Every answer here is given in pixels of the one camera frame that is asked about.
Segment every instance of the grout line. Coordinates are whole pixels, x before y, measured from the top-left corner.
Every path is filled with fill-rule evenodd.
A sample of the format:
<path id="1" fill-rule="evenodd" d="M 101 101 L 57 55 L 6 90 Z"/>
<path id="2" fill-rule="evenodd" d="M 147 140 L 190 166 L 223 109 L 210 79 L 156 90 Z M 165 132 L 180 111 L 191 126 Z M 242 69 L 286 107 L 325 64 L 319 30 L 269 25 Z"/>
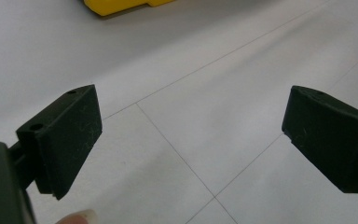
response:
<path id="1" fill-rule="evenodd" d="M 196 214 L 194 214 L 194 216 L 192 216 L 192 217 L 186 222 L 186 224 L 189 223 L 191 220 L 193 220 L 193 218 L 196 217 L 196 216 L 197 216 L 206 206 L 208 206 L 208 204 L 210 204 L 213 200 L 214 200 L 214 197 L 213 197 L 210 201 L 208 201 L 205 205 L 203 205 L 203 206 L 201 207 L 201 209 L 200 209 Z"/>
<path id="2" fill-rule="evenodd" d="M 327 92 L 330 92 L 334 87 L 342 80 L 344 79 L 353 69 L 358 65 L 358 62 L 354 64 L 341 78 L 339 78 L 329 89 Z"/>
<path id="3" fill-rule="evenodd" d="M 276 137 L 260 154 L 258 154 L 245 168 L 243 168 L 243 170 L 240 171 L 240 173 L 237 174 L 228 184 L 226 184 L 226 186 L 222 188 L 214 197 L 217 197 L 217 195 L 219 195 L 223 190 L 225 190 L 235 179 L 237 179 L 238 176 L 240 176 L 250 165 L 252 165 L 264 152 L 266 152 L 267 149 L 269 149 L 269 147 L 271 147 L 272 144 L 274 144 L 282 135 L 283 133 Z"/>
<path id="4" fill-rule="evenodd" d="M 223 207 L 223 209 L 225 209 L 225 211 L 228 213 L 228 215 L 232 218 L 232 220 L 236 223 L 236 224 L 238 224 L 238 222 L 237 222 L 237 220 L 235 220 L 235 218 L 228 212 L 228 210 L 225 208 L 225 206 L 222 204 L 222 203 L 220 203 L 220 205 Z"/>
<path id="5" fill-rule="evenodd" d="M 245 43 L 245 44 L 243 44 L 243 45 L 237 47 L 236 49 L 234 49 L 234 50 L 232 50 L 232 51 L 230 51 L 230 52 L 228 52 L 228 53 L 223 54 L 223 55 L 220 56 L 219 58 L 217 58 L 217 59 L 215 59 L 215 60 L 213 60 L 213 61 L 211 61 L 211 62 L 209 62 L 209 63 L 206 63 L 205 65 L 203 65 L 203 66 L 201 66 L 200 68 L 194 70 L 193 72 L 190 72 L 189 74 L 187 74 L 187 75 L 185 75 L 185 76 L 183 76 L 183 77 L 180 77 L 179 79 L 177 79 L 177 80 L 175 80 L 174 82 L 172 82 L 172 83 L 170 83 L 170 84 L 168 84 L 168 85 L 166 85 L 166 86 L 164 86 L 164 87 L 158 89 L 157 91 L 153 91 L 152 93 L 146 95 L 145 97 L 141 98 L 140 100 L 136 101 L 135 103 L 133 103 L 133 104 L 131 104 L 131 105 L 128 105 L 128 106 L 126 106 L 126 107 L 124 107 L 124 108 L 118 110 L 117 112 L 115 112 L 115 113 L 113 113 L 113 114 L 107 116 L 107 117 L 104 118 L 103 120 L 109 119 L 110 117 L 112 117 L 112 116 L 114 116 L 115 114 L 117 114 L 117 113 L 123 111 L 124 109 L 127 109 L 128 107 L 130 107 L 130 106 L 132 106 L 132 105 L 137 105 L 139 102 L 143 101 L 144 99 L 148 98 L 149 96 L 152 96 L 152 95 L 156 94 L 157 92 L 162 91 L 162 90 L 164 90 L 164 89 L 170 87 L 171 85 L 175 84 L 176 82 L 178 82 L 178 81 L 180 81 L 180 80 L 182 80 L 182 79 L 184 79 L 184 78 L 186 78 L 186 77 L 189 77 L 189 76 L 191 76 L 191 75 L 193 75 L 193 74 L 199 72 L 199 70 L 202 70 L 203 68 L 205 68 L 205 67 L 211 65 L 212 63 L 216 63 L 217 61 L 222 60 L 223 58 L 227 57 L 229 54 L 232 54 L 232 53 L 234 53 L 234 52 L 236 52 L 236 51 L 238 51 L 238 50 L 240 50 L 240 49 L 245 48 L 246 46 L 248 46 L 248 45 L 254 43 L 256 40 L 258 40 L 258 39 L 260 39 L 260 38 L 262 38 L 262 37 L 264 37 L 264 36 L 266 36 L 266 35 L 271 34 L 272 32 L 274 32 L 274 31 L 280 29 L 281 27 L 283 27 L 284 25 L 286 25 L 287 23 L 289 23 L 289 22 L 291 22 L 291 21 L 295 21 L 296 19 L 298 19 L 298 18 L 300 18 L 300 17 L 302 17 L 302 16 L 304 16 L 304 15 L 310 13 L 311 11 L 313 11 L 313 10 L 315 10 L 316 8 L 318 8 L 318 7 L 320 7 L 320 6 L 324 5 L 324 4 L 326 4 L 326 3 L 329 2 L 329 1 L 331 1 L 331 0 L 328 0 L 328 1 L 324 2 L 324 3 L 322 3 L 322 4 L 319 5 L 319 6 L 313 7 L 313 8 L 311 8 L 311 9 L 307 10 L 306 12 L 304 12 L 304 13 L 302 13 L 302 14 L 300 14 L 300 15 L 294 17 L 294 18 L 292 18 L 291 20 L 289 20 L 289 21 L 287 21 L 287 22 L 285 22 L 285 23 L 283 23 L 283 24 L 281 24 L 281 25 L 275 27 L 274 29 L 272 29 L 272 30 L 270 30 L 270 31 L 267 31 L 265 34 L 263 34 L 263 35 L 261 35 L 261 36 L 255 38 L 255 39 L 253 39 L 253 40 L 251 40 L 251 41 L 249 41 L 249 42 L 247 42 L 247 43 Z"/>
<path id="6" fill-rule="evenodd" d="M 173 148 L 173 150 L 176 152 L 176 154 L 178 154 L 178 156 L 182 159 L 182 161 L 188 166 L 188 168 L 190 168 L 191 172 L 193 172 L 193 174 L 200 180 L 200 182 L 205 186 L 205 188 L 212 194 L 212 196 L 214 197 L 213 193 L 211 192 L 211 190 L 206 186 L 206 184 L 201 180 L 201 178 L 196 174 L 196 172 L 194 172 L 194 170 L 190 167 L 190 165 L 187 163 L 187 161 L 185 161 L 185 159 L 179 154 L 179 152 L 176 150 L 176 148 L 171 144 L 170 141 L 168 141 L 168 139 L 165 137 L 165 135 L 159 130 L 159 128 L 156 126 L 156 124 L 151 120 L 151 118 L 149 116 L 147 116 L 147 114 L 143 111 L 143 109 L 138 105 L 138 108 L 145 114 L 145 116 L 147 117 L 147 119 L 153 124 L 153 126 L 157 129 L 157 131 L 159 132 L 159 134 L 161 134 L 161 136 L 165 139 L 165 141 L 168 142 L 168 144 L 170 144 L 170 146 Z"/>

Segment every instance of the yellow object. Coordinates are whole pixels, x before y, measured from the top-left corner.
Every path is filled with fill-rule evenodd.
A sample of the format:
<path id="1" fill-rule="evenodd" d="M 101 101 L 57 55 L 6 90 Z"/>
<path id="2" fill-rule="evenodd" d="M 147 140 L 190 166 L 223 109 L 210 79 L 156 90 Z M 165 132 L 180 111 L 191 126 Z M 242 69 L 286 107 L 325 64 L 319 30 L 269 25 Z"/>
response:
<path id="1" fill-rule="evenodd" d="M 101 16 L 106 16 L 130 7 L 148 4 L 151 7 L 169 3 L 173 0 L 84 0 L 86 6 Z"/>

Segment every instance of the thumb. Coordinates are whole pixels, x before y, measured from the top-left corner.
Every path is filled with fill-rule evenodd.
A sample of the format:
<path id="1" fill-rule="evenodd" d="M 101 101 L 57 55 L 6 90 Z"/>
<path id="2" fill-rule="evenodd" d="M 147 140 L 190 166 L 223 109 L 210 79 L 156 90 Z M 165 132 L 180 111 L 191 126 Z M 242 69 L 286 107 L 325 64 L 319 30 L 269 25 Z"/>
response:
<path id="1" fill-rule="evenodd" d="M 61 219 L 57 224 L 97 224 L 97 214 L 93 210 L 73 213 Z"/>

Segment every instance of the round hole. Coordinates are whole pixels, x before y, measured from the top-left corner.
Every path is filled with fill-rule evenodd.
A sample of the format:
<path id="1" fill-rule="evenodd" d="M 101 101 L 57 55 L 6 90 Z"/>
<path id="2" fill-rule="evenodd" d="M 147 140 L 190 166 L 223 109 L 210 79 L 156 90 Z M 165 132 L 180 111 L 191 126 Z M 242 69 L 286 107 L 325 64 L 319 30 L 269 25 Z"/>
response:
<path id="1" fill-rule="evenodd" d="M 33 126 L 30 127 L 31 131 L 39 131 L 43 128 L 43 124 L 34 124 Z"/>

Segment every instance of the white floor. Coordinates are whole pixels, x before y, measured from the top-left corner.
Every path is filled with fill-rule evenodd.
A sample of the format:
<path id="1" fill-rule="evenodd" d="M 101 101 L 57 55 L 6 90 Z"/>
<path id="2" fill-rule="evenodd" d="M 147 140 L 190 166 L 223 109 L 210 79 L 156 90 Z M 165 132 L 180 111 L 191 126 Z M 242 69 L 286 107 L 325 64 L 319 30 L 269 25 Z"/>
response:
<path id="1" fill-rule="evenodd" d="M 91 83 L 103 135 L 61 201 L 29 188 L 39 223 L 358 223 L 281 131 L 292 85 L 358 108 L 358 0 L 0 0 L 0 141 Z"/>

